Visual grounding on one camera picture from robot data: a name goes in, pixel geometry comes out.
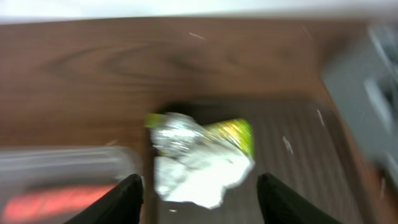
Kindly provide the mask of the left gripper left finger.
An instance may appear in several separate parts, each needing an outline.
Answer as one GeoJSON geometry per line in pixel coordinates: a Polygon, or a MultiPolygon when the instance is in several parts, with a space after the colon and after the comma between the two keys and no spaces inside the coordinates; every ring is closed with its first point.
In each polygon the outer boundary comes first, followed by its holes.
{"type": "Polygon", "coordinates": [[[143,203],[142,177],[131,174],[65,224],[139,224],[143,203]]]}

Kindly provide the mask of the orange carrot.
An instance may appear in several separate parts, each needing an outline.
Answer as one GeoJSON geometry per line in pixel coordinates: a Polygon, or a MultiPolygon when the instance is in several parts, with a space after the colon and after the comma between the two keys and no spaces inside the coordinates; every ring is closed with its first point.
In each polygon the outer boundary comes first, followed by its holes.
{"type": "Polygon", "coordinates": [[[114,184],[77,185],[16,195],[2,208],[1,222],[27,223],[81,211],[113,187],[114,184]]]}

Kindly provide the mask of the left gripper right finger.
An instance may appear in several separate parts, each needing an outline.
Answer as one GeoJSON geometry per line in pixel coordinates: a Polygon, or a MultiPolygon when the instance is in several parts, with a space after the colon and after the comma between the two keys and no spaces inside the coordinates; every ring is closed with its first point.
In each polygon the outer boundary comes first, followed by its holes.
{"type": "Polygon", "coordinates": [[[340,224],[270,173],[258,177],[256,188],[265,224],[340,224]]]}

